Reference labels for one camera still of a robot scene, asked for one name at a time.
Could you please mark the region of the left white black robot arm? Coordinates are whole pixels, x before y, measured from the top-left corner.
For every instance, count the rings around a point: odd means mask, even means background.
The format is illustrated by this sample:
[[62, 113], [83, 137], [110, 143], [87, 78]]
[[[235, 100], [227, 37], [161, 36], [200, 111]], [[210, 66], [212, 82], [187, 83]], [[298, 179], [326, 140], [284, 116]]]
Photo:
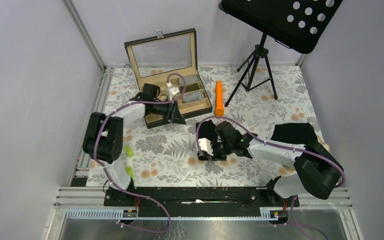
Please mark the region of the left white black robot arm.
[[146, 83], [129, 102], [105, 114], [93, 112], [88, 121], [82, 150], [104, 169], [112, 188], [118, 189], [116, 199], [124, 206], [132, 204], [135, 192], [129, 185], [131, 177], [119, 157], [123, 150], [124, 127], [148, 115], [158, 115], [166, 123], [185, 124], [186, 120], [179, 110], [176, 100], [157, 99], [160, 87]]

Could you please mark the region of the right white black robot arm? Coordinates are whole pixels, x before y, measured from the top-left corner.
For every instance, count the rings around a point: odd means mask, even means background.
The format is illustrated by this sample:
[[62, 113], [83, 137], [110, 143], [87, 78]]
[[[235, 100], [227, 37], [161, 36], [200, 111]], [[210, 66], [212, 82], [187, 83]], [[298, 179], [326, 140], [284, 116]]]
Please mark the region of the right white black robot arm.
[[202, 161], [226, 161], [229, 155], [248, 159], [265, 159], [295, 171], [268, 182], [267, 201], [281, 205], [287, 198], [310, 194], [326, 200], [334, 188], [343, 184], [344, 168], [318, 142], [308, 123], [275, 125], [268, 139], [257, 134], [244, 134], [228, 121], [212, 120], [196, 124], [197, 156]]

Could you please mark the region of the black underwear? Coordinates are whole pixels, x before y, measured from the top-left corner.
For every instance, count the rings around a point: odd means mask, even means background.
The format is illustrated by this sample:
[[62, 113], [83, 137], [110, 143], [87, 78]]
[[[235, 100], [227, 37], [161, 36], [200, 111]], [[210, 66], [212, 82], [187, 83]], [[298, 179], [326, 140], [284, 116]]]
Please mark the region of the black underwear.
[[210, 140], [210, 142], [214, 139], [219, 139], [219, 136], [216, 133], [216, 125], [211, 121], [207, 120], [201, 123], [200, 127], [198, 128], [199, 124], [196, 124], [196, 133], [197, 133], [197, 141], [196, 141], [196, 152], [198, 153], [198, 140], [201, 138], [205, 138]]

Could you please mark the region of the grey striped underwear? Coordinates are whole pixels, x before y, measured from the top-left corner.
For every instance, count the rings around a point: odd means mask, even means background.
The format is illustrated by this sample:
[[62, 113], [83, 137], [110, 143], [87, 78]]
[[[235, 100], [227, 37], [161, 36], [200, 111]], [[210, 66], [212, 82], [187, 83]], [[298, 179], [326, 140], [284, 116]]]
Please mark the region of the grey striped underwear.
[[192, 103], [195, 101], [199, 101], [205, 98], [205, 95], [201, 91], [193, 91], [191, 93], [185, 94], [182, 97], [182, 102], [184, 104], [186, 103]]

